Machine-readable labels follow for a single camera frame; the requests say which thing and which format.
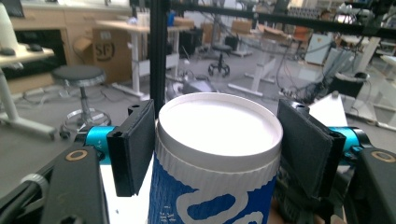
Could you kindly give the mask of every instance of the cup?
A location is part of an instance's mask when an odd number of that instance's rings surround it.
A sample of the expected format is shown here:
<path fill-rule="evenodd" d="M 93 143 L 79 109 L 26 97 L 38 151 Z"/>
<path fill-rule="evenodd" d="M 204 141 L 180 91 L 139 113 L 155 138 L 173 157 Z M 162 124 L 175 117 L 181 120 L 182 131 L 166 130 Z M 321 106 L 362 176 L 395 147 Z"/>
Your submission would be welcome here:
<path fill-rule="evenodd" d="M 148 223 L 266 223 L 282 126 L 245 98 L 200 92 L 161 109 Z"/>

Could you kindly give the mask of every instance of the black metal frame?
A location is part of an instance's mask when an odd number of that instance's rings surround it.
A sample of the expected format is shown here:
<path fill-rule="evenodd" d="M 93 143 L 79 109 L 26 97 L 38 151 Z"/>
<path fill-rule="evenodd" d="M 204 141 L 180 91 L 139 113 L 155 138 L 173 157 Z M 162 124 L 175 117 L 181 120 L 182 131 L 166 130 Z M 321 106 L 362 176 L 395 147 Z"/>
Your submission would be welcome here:
<path fill-rule="evenodd" d="M 231 8 L 199 6 L 193 3 L 179 3 L 170 0 L 152 0 L 150 9 L 150 96 L 154 100 L 155 115 L 164 104 L 165 92 L 165 65 L 166 65 L 166 38 L 167 12 L 170 8 L 177 11 L 199 11 L 225 16 L 234 16 L 258 21 L 280 22 L 291 25 L 305 26 L 319 31 L 339 32 L 346 35 L 377 36 L 381 38 L 396 38 L 396 29 L 363 26 L 358 24 L 343 24 L 331 21 L 311 20 L 290 17 L 287 15 L 267 14 L 251 11 L 242 11 Z"/>

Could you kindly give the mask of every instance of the gray floor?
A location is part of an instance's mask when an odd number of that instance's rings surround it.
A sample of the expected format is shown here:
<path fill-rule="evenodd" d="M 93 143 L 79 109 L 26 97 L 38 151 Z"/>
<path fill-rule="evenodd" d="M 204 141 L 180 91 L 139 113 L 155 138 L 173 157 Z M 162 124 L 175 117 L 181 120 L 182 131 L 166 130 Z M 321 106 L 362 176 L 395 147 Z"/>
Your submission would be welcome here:
<path fill-rule="evenodd" d="M 286 61 L 282 65 L 277 77 L 277 84 L 262 82 L 259 91 L 263 92 L 263 97 L 252 96 L 241 91 L 232 90 L 227 87 L 227 83 L 234 83 L 242 86 L 249 86 L 251 78 L 245 77 L 245 73 L 254 73 L 256 62 L 261 53 L 254 51 L 253 55 L 246 58 L 236 56 L 225 57 L 226 62 L 231 67 L 229 77 L 211 77 L 211 83 L 221 92 L 247 97 L 261 105 L 264 105 L 273 113 L 276 113 L 277 101 L 281 97 L 279 87 L 288 88 L 291 85 L 303 86 L 307 82 L 315 81 L 321 76 L 321 68 L 310 64 Z M 195 75 L 206 75 L 207 67 L 213 60 L 203 60 L 191 57 L 190 63 L 180 61 L 181 71 L 192 71 Z M 384 75 L 381 71 L 385 68 L 381 60 L 374 59 L 368 71 L 372 75 L 372 88 L 365 85 L 361 90 L 360 98 L 369 99 L 377 91 L 375 83 Z M 142 81 L 143 91 L 149 92 L 149 80 Z M 42 122 L 44 124 L 59 127 L 64 117 L 76 108 L 80 108 L 77 97 L 60 98 L 58 89 L 53 87 L 44 88 L 44 93 L 28 94 L 29 100 L 17 100 L 19 113 L 22 117 Z M 72 90 L 72 94 L 78 96 L 77 90 Z M 131 95 L 112 89 L 108 86 L 98 86 L 88 88 L 90 105 L 106 111 L 112 118 L 112 124 L 121 125 L 127 118 L 127 107 L 137 102 Z M 350 126 L 359 127 L 369 136 L 374 146 L 396 152 L 395 132 L 377 128 L 364 121 L 348 119 Z M 63 150 L 70 147 L 73 137 L 63 140 L 59 136 L 51 141 L 47 136 L 37 135 L 17 130 L 6 124 L 0 125 L 0 197 L 4 196 L 16 186 L 20 180 L 30 173 L 34 173 L 39 168 L 47 164 Z"/>

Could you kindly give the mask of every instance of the cup lid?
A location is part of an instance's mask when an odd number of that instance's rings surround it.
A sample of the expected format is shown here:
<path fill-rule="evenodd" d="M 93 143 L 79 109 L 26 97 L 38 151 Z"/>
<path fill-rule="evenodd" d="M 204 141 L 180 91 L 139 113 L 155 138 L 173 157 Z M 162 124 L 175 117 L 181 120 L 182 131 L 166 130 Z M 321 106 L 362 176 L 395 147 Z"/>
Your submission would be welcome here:
<path fill-rule="evenodd" d="M 179 96 L 160 111 L 161 141 L 185 162 L 215 171 L 263 167 L 278 156 L 277 117 L 248 99 L 216 92 Z"/>

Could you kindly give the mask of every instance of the stool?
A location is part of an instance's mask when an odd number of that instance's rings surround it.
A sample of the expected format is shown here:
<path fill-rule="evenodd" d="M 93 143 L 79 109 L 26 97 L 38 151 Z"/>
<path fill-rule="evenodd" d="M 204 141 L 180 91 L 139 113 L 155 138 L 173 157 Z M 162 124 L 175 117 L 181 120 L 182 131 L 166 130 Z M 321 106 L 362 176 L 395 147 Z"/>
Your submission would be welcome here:
<path fill-rule="evenodd" d="M 59 135 L 62 138 L 70 137 L 70 131 L 78 131 L 85 126 L 109 125 L 110 116 L 105 112 L 90 108 L 85 87 L 103 83 L 106 80 L 104 70 L 89 65 L 61 66 L 51 72 L 55 84 L 79 87 L 81 92 L 81 109 L 75 110 L 66 116 Z"/>
<path fill-rule="evenodd" d="M 217 69 L 219 71 L 219 74 L 221 73 L 221 71 L 224 71 L 222 76 L 227 77 L 228 75 L 230 75 L 230 66 L 228 66 L 228 64 L 224 62 L 222 53 L 224 52 L 230 55 L 233 48 L 231 48 L 228 45 L 213 45 L 212 49 L 219 51 L 220 56 L 219 56 L 219 61 L 217 63 L 212 63 L 207 68 L 209 75 L 213 76 L 215 70 Z"/>

